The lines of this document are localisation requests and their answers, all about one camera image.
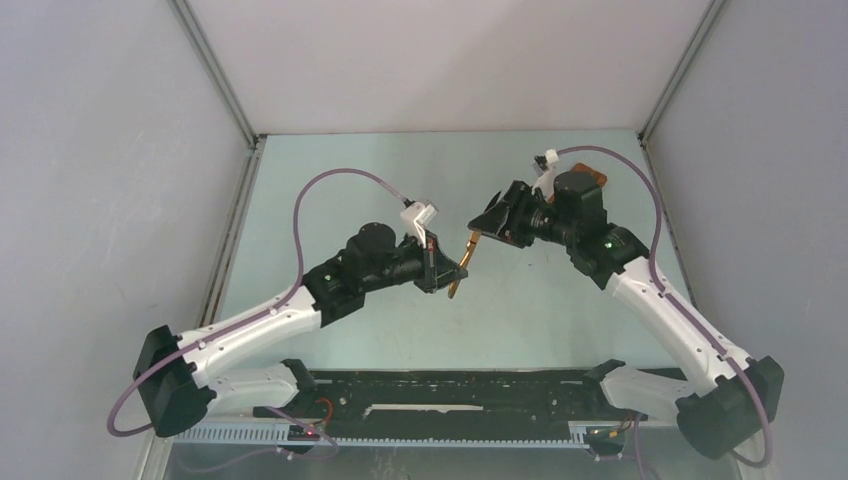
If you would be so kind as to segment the orange cloth napkin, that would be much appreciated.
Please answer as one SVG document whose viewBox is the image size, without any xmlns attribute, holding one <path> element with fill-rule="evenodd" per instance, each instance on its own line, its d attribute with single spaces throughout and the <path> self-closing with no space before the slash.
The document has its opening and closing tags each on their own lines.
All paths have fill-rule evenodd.
<svg viewBox="0 0 848 480">
<path fill-rule="evenodd" d="M 577 163 L 567 171 L 555 172 L 549 181 L 549 193 L 543 196 L 548 204 L 556 201 L 576 200 L 597 196 L 608 182 L 608 177 L 584 163 Z"/>
</svg>

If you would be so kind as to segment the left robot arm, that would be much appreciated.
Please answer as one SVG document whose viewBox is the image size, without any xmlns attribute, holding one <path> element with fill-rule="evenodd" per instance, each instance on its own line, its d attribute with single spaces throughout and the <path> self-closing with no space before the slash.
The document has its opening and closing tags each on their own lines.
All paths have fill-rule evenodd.
<svg viewBox="0 0 848 480">
<path fill-rule="evenodd" d="M 371 292 L 413 283 L 431 294 L 467 275 L 433 233 L 423 240 L 398 239 L 385 224 L 365 224 L 299 286 L 251 310 L 181 334 L 166 325 L 151 330 L 133 373 L 151 427 L 161 438 L 172 437 L 211 413 L 248 407 L 282 407 L 304 416 L 315 406 L 316 390 L 302 361 L 283 359 L 252 370 L 240 364 L 358 311 Z"/>
</svg>

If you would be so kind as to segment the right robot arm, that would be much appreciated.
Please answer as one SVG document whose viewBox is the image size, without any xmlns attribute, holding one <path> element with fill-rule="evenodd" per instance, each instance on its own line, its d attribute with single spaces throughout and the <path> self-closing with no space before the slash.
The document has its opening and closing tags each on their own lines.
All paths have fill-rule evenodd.
<svg viewBox="0 0 848 480">
<path fill-rule="evenodd" d="M 673 380 L 609 360 L 593 370 L 595 382 L 581 392 L 591 416 L 621 409 L 675 422 L 709 459 L 734 454 L 775 419 L 782 366 L 770 356 L 752 357 L 682 297 L 648 247 L 608 220 L 602 188 L 591 174 L 561 173 L 548 190 L 515 181 L 468 227 L 518 248 L 537 240 L 564 247 L 580 273 L 641 319 L 684 375 Z"/>
</svg>

